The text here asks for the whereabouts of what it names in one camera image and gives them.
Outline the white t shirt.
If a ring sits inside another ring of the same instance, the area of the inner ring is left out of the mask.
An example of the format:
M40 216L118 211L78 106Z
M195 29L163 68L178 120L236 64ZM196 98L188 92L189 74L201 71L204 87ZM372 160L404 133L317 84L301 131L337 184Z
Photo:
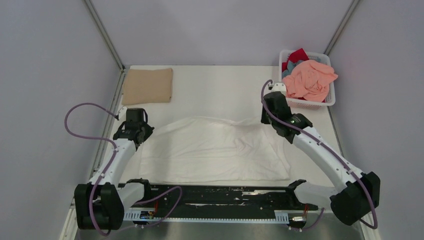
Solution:
M284 144L257 118L188 117L156 129L135 159L138 175L155 183L283 181Z

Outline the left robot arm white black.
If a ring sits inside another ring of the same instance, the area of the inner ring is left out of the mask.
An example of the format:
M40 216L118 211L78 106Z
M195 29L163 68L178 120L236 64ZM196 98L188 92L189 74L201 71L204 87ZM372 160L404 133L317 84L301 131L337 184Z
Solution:
M153 201L148 180L131 179L119 188L120 179L130 159L152 135L148 114L143 108L126 109L125 120L109 142L112 145L109 160L85 184L74 190L77 226L81 230L97 230L108 235L118 230L125 211L134 203L141 207Z

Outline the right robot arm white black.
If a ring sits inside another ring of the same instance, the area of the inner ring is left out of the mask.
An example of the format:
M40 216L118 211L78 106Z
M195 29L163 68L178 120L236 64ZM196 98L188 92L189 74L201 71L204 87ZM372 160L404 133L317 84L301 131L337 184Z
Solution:
M261 94L261 123L305 153L329 178L332 187L302 183L285 195L286 204L298 209L305 203L330 207L345 225L361 222L378 228L376 208L380 203L381 179L363 172L330 147L313 123L301 113L292 113L279 91Z

